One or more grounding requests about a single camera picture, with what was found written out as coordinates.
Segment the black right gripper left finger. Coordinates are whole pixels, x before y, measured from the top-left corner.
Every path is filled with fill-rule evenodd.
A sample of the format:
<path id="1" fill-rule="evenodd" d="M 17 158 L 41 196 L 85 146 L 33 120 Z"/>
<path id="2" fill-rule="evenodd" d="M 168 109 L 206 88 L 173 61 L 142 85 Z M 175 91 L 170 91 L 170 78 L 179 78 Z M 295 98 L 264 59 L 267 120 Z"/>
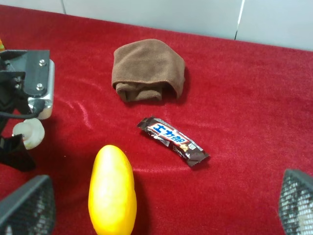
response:
<path id="1" fill-rule="evenodd" d="M 2 235 L 50 235 L 55 226 L 52 180 L 38 175 L 0 201 Z"/>

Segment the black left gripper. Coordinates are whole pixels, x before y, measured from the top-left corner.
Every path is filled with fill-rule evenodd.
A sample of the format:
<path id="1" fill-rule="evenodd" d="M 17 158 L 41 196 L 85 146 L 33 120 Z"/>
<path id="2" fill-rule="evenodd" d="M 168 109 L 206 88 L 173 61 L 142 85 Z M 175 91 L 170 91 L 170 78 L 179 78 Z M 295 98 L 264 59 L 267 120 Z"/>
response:
<path id="1" fill-rule="evenodd" d="M 49 50 L 5 50 L 0 53 L 0 130 L 9 119 L 37 118 L 45 107 L 44 100 L 35 100 L 33 111 L 28 98 L 45 94 L 48 83 Z M 36 168 L 27 152 L 22 134 L 0 137 L 0 163 L 21 172 Z"/>

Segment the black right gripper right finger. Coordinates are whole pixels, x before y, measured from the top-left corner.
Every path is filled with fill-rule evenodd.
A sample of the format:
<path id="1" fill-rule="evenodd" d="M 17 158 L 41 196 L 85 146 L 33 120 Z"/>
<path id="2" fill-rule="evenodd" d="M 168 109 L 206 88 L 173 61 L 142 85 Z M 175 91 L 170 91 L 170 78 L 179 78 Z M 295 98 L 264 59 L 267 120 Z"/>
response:
<path id="1" fill-rule="evenodd" d="M 296 169 L 284 173 L 280 197 L 279 218 L 285 234 L 313 233 L 313 178 Z"/>

